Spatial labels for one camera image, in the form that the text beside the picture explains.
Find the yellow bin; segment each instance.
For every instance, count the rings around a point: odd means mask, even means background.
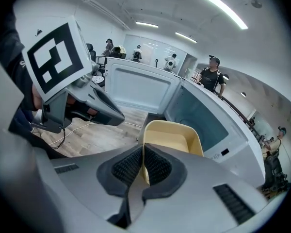
[[[202,146],[196,131],[186,125],[154,120],[150,122],[144,132],[143,147],[145,143],[157,144],[179,151],[204,156]],[[144,178],[149,183],[148,174],[143,165]]]

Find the ceiling light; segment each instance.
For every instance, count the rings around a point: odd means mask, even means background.
[[[189,37],[187,37],[187,36],[185,36],[185,35],[182,35],[182,34],[180,34],[180,33],[178,33],[178,32],[176,32],[176,35],[180,35],[180,36],[182,36],[183,38],[186,38],[187,40],[190,40],[190,41],[193,41],[194,43],[197,43],[197,41],[194,41],[193,39],[191,39],[191,38],[189,38]]]
[[[222,9],[230,18],[233,19],[237,23],[237,25],[241,29],[247,29],[247,25],[239,18],[238,15],[234,11],[232,11],[225,3],[223,3],[221,0],[209,0],[214,5],[218,6],[220,9]]]
[[[175,51],[172,51],[172,50],[170,50],[170,49],[166,49],[166,50],[169,50],[169,51],[171,51],[171,52],[175,52]]]
[[[144,23],[144,22],[138,22],[138,21],[136,21],[136,24],[138,24],[138,25],[144,25],[144,26],[150,26],[150,27],[153,27],[153,28],[158,28],[157,25],[153,25],[153,24],[149,24],[149,23]]]
[[[229,80],[229,76],[227,74],[223,74],[223,78]]]

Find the wooden floor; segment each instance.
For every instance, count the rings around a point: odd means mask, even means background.
[[[74,157],[109,151],[127,144],[137,144],[136,138],[147,113],[127,107],[120,107],[120,109],[125,116],[125,122],[118,126],[92,124],[71,133],[72,130],[90,123],[79,118],[73,119],[65,129],[66,135],[71,134],[66,137],[64,144],[57,151],[65,156]],[[40,129],[38,131],[41,133],[41,138],[48,144],[59,140],[64,135],[63,132],[55,134]],[[51,146],[55,147],[60,143],[61,141]]]

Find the round ceiling fixture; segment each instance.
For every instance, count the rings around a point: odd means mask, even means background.
[[[229,76],[227,74],[223,74],[223,78],[225,78],[226,80],[229,80]]]
[[[257,9],[262,8],[262,3],[260,3],[258,0],[252,0],[251,5]]]

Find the chair headrest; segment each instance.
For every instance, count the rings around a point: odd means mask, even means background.
[[[88,48],[89,51],[92,51],[94,49],[92,44],[86,43],[86,45],[87,45],[87,48]]]

